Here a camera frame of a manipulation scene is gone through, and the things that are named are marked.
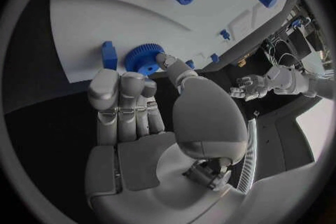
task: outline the white task board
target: white task board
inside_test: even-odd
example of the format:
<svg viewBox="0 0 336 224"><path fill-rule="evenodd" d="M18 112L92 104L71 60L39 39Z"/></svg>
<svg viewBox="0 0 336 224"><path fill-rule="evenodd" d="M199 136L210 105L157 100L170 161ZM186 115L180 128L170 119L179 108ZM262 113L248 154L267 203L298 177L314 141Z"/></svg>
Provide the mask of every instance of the white task board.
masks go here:
<svg viewBox="0 0 336 224"><path fill-rule="evenodd" d="M222 55L279 13L286 0L265 8L258 0L50 0L56 50L69 82L90 80L102 67L101 45L112 41L118 71L133 48L157 43L166 53L193 60L196 69ZM224 40L220 31L230 36Z"/></svg>

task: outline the white surface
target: white surface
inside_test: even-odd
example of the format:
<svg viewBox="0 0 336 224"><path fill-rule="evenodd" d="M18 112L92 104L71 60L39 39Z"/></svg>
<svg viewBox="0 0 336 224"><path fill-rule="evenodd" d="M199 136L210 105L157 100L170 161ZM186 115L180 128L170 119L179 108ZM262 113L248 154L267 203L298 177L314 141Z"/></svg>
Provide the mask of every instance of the white surface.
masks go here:
<svg viewBox="0 0 336 224"><path fill-rule="evenodd" d="M319 158L322 152L332 120L335 120L333 118L333 106L333 100L322 99L296 118L308 140L315 160Z"/></svg>
<svg viewBox="0 0 336 224"><path fill-rule="evenodd" d="M176 0L51 0L50 12L61 64L69 81L77 82L92 79L101 68L100 47L106 40L116 47L121 73L125 54L151 42L201 69L210 55L222 55L285 2L278 0L262 16L257 14L262 8L254 8L257 0L194 0L187 6ZM232 31L230 41L219 35L223 29Z"/></svg>

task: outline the blue gear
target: blue gear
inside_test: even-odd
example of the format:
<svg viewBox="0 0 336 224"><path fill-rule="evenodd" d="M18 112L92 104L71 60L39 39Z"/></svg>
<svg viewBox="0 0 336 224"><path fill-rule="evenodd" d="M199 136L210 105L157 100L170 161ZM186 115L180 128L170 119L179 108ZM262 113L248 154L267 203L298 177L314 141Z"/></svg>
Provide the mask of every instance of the blue gear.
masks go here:
<svg viewBox="0 0 336 224"><path fill-rule="evenodd" d="M164 52L164 49L157 44L138 46L126 55L125 68L128 72L138 72L149 76L159 69L156 63L156 55Z"/></svg>

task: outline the white panel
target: white panel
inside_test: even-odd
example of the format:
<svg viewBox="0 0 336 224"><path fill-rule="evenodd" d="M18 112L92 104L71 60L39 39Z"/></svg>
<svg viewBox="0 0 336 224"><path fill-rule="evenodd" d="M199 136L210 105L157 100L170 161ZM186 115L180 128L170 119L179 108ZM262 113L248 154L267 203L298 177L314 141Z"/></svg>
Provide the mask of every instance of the white panel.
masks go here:
<svg viewBox="0 0 336 224"><path fill-rule="evenodd" d="M111 40L117 50L118 71L127 52L144 43L158 43L167 53L192 59L197 69L222 55L282 10L278 0L269 16L252 25L257 0L51 0L52 31L69 82L90 80L101 68L100 46ZM230 41L220 31L230 32Z"/></svg>
<svg viewBox="0 0 336 224"><path fill-rule="evenodd" d="M305 134L314 159L321 155L333 118L334 101L322 99L311 109L296 118Z"/></svg>

